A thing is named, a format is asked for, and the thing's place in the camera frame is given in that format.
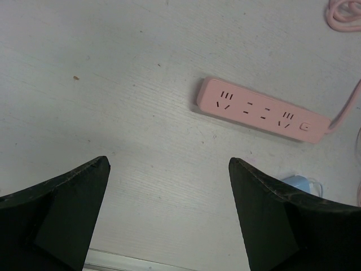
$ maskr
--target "power switch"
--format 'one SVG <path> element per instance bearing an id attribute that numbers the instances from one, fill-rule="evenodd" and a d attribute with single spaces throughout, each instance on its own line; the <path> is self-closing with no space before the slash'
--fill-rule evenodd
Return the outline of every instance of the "power switch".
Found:
<path id="1" fill-rule="evenodd" d="M 308 130 L 310 130 L 310 124 L 302 123 L 301 126 L 300 126 L 300 129 L 304 130 L 304 131 L 308 131 Z"/>

